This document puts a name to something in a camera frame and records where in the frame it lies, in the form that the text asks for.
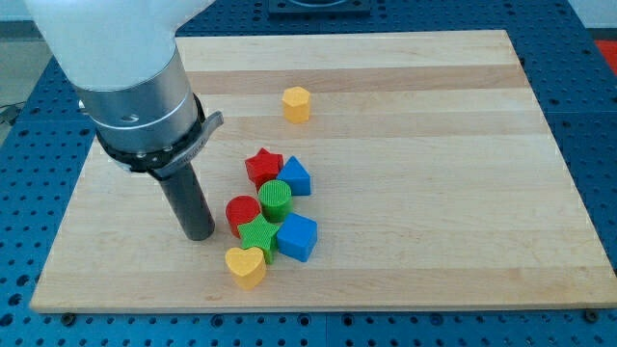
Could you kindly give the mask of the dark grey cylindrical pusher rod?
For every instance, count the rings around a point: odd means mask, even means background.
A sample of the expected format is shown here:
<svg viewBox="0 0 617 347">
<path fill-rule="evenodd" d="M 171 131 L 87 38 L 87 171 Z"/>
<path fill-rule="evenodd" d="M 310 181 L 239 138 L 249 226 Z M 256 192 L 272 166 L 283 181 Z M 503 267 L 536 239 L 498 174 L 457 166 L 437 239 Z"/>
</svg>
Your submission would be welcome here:
<svg viewBox="0 0 617 347">
<path fill-rule="evenodd" d="M 159 181 L 185 236 L 192 241 L 207 239 L 215 229 L 193 166 L 187 164 Z"/>
</svg>

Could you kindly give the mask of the black flange with silver clamp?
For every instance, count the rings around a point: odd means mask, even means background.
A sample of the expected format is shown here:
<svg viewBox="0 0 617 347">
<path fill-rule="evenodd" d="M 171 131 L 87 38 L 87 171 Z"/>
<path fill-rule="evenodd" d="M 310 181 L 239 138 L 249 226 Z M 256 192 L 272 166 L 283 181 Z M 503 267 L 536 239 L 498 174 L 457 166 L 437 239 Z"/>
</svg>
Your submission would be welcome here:
<svg viewBox="0 0 617 347">
<path fill-rule="evenodd" d="M 190 118 L 179 124 L 170 122 L 179 115 L 176 112 L 152 124 L 125 128 L 126 136 L 104 135 L 98 130 L 97 139 L 105 152 L 125 170 L 168 179 L 188 166 L 212 133 L 224 123 L 220 111 L 207 117 L 195 94 L 188 111 Z"/>
</svg>

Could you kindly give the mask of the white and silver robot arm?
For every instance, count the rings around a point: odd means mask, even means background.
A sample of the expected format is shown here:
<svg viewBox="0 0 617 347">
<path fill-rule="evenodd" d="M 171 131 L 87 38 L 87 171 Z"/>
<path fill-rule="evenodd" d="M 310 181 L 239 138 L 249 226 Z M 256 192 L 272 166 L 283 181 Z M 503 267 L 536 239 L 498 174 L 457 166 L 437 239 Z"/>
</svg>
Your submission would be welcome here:
<svg viewBox="0 0 617 347">
<path fill-rule="evenodd" d="M 215 222 L 191 165 L 221 112 L 206 115 L 175 40 L 212 0 L 46 1 L 25 6 L 94 121 L 105 152 L 124 170 L 156 179 L 186 237 Z"/>
</svg>

